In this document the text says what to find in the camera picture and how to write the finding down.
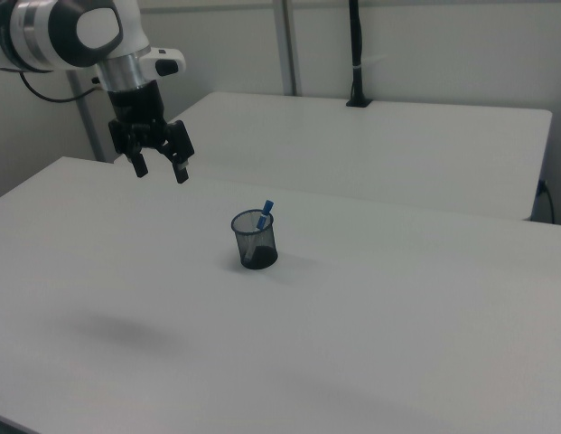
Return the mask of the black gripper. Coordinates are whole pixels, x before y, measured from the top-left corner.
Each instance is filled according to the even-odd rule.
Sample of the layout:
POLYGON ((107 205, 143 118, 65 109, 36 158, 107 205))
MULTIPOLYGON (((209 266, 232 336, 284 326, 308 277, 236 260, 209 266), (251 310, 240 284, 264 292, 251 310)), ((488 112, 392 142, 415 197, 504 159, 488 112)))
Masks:
POLYGON ((187 166, 194 155, 181 120, 167 124, 164 103, 156 82, 121 92, 109 92, 115 117, 108 123, 114 148, 132 164, 138 178, 148 174, 142 147, 160 149, 172 163, 178 184, 189 179, 187 166))

